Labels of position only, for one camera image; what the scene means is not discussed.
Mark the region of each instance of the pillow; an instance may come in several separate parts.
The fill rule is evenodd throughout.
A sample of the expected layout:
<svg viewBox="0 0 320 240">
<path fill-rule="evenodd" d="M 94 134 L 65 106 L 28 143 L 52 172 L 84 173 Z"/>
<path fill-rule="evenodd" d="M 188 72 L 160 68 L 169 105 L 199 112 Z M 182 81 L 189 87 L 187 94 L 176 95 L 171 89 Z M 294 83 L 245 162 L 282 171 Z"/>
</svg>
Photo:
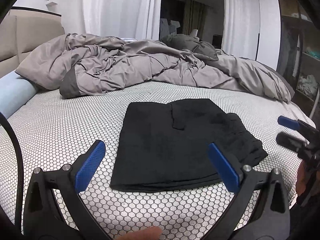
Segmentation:
<svg viewBox="0 0 320 240">
<path fill-rule="evenodd" d="M 195 54 L 199 59 L 206 59 L 207 57 L 210 60 L 217 61 L 219 60 L 216 49 L 210 43 L 206 41 L 199 41 L 199 39 L 190 37 L 184 34 L 170 34 L 163 37 L 161 40 L 168 47 L 183 50 L 190 50 Z"/>
<path fill-rule="evenodd" d="M 0 78 L 0 112 L 8 119 L 38 91 L 14 71 Z"/>
</svg>

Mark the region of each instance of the upholstered headboard panel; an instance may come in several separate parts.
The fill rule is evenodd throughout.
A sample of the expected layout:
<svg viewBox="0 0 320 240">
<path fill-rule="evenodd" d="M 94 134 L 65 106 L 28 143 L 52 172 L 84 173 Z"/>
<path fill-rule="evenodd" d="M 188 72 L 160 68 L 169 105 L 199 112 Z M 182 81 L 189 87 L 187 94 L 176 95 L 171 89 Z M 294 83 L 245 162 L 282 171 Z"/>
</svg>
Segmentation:
<svg viewBox="0 0 320 240">
<path fill-rule="evenodd" d="M 15 70 L 33 49 L 63 34 L 59 16 L 11 10 L 0 24 L 0 78 Z"/>
</svg>

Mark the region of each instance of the blue textured pad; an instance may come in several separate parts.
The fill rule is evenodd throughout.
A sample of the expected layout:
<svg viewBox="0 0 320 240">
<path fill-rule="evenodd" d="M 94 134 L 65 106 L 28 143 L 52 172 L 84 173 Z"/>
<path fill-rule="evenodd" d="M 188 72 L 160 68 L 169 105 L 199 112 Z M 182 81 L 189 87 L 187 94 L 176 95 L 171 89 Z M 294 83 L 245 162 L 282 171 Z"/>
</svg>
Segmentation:
<svg viewBox="0 0 320 240">
<path fill-rule="evenodd" d="M 77 193 L 86 190 L 105 153 L 106 146 L 100 141 L 76 174 L 75 190 Z"/>
<path fill-rule="evenodd" d="M 208 156 L 227 190 L 237 193 L 240 189 L 240 178 L 214 143 L 209 144 Z"/>
<path fill-rule="evenodd" d="M 279 116 L 279 118 L 278 118 L 278 124 L 282 125 L 284 127 L 288 127 L 288 128 L 295 130 L 295 131 L 299 130 L 299 128 L 300 128 L 300 125 L 296 120 L 292 120 L 292 119 L 284 117 L 282 115 Z"/>
</svg>

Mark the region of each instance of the honeycomb patterned sheet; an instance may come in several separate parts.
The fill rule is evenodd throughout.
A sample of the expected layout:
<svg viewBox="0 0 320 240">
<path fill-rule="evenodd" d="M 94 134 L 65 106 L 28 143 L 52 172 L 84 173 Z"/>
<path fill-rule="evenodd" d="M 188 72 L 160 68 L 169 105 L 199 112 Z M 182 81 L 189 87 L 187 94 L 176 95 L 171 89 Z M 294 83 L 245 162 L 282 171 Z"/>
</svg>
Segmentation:
<svg viewBox="0 0 320 240">
<path fill-rule="evenodd" d="M 103 96 L 63 99 L 58 90 L 36 94 L 8 121 L 20 142 L 24 162 L 24 198 L 34 168 L 59 169 L 87 151 L 100 139 L 106 155 L 81 198 L 104 230 L 113 238 L 128 231 L 160 226 L 160 239 L 200 239 L 217 221 L 233 198 L 223 183 L 208 187 L 159 193 L 124 193 L 109 187 L 116 159 L 119 134 L 130 102 L 169 103 L 184 98 L 209 98 L 226 113 L 240 116 L 249 132 L 263 142 L 269 156 L 254 169 L 271 171 L 278 167 L 291 200 L 295 192 L 300 160 L 276 144 L 276 135 L 295 131 L 278 125 L 285 115 L 314 126 L 295 104 L 286 104 L 252 94 L 220 89 L 145 82 Z M 12 143 L 0 127 L 0 204 L 14 221 L 17 163 Z M 61 194 L 55 191 L 68 225 L 76 228 Z M 254 192 L 238 224 L 245 225 L 259 192 Z"/>
</svg>

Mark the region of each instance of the comforter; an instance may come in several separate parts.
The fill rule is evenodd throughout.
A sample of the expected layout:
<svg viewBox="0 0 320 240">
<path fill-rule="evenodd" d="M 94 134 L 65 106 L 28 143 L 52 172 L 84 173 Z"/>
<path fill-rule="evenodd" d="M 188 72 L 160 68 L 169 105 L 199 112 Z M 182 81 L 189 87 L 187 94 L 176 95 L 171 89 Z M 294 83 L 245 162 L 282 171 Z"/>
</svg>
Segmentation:
<svg viewBox="0 0 320 240">
<path fill-rule="evenodd" d="M 16 73 L 44 89 L 60 89 L 64 98 L 101 95 L 153 80 L 251 92 L 290 102 L 289 88 L 262 64 L 219 50 L 217 57 L 212 55 L 201 54 L 201 47 L 192 52 L 160 41 L 126 42 L 73 33 L 38 46 Z"/>
</svg>

